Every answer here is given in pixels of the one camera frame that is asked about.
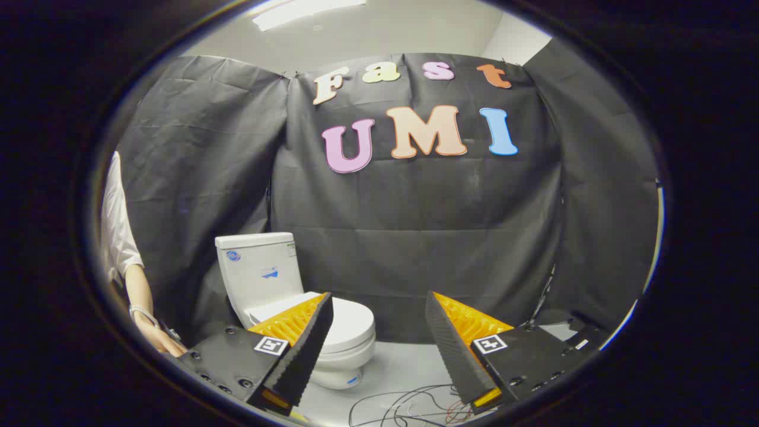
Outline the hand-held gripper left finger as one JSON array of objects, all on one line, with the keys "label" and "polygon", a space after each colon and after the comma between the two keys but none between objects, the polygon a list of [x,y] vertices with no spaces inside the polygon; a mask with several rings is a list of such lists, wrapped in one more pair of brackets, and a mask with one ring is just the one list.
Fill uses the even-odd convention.
[{"label": "hand-held gripper left finger", "polygon": [[228,399],[290,416],[301,402],[333,318],[333,296],[325,292],[254,327],[226,326],[190,347],[177,365]]}]

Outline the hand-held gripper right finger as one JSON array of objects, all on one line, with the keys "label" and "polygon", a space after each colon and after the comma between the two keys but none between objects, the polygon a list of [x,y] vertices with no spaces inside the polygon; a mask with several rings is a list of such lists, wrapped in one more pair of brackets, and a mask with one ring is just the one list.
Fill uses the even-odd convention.
[{"label": "hand-held gripper right finger", "polygon": [[434,291],[425,316],[453,386],[476,415],[542,394],[594,352],[591,327],[562,339],[548,327],[514,327]]}]

